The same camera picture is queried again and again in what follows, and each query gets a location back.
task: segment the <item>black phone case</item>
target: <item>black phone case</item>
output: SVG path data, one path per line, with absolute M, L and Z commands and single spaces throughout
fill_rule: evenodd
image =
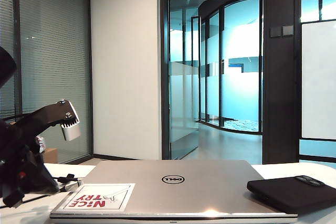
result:
M 264 203 L 289 214 L 305 214 L 336 205 L 336 189 L 311 177 L 253 180 L 247 189 Z

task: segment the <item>black robotic arm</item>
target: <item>black robotic arm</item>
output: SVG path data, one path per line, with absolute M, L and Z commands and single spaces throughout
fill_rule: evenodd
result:
M 0 88 L 15 69 L 13 59 L 0 47 Z M 0 197 L 5 205 L 18 207 L 26 193 L 59 192 L 35 140 L 38 134 L 57 124 L 61 125 L 65 140 L 79 137 L 79 119 L 70 101 L 45 106 L 15 124 L 0 119 Z

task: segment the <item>silver laptop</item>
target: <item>silver laptop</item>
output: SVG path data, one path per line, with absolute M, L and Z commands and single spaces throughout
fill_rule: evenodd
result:
M 295 222 L 296 214 L 253 198 L 246 184 L 255 179 L 262 177 L 246 161 L 101 161 L 80 192 L 70 193 L 50 218 L 54 223 Z M 89 185 L 98 195 L 85 191 Z M 108 203 L 119 205 L 106 210 Z

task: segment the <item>dell logo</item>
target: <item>dell logo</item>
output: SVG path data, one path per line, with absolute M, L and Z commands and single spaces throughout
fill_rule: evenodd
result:
M 162 181 L 167 184 L 179 184 L 184 181 L 184 177 L 179 175 L 167 175 L 162 178 Z

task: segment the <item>vertical blinds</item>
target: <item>vertical blinds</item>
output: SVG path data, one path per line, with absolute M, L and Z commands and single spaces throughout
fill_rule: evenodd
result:
M 13 0 L 0 0 L 0 46 L 13 56 Z M 0 118 L 14 115 L 14 77 L 0 89 Z
M 70 100 L 81 137 L 65 142 L 59 126 L 42 135 L 59 162 L 89 153 L 89 0 L 20 0 L 23 112 Z

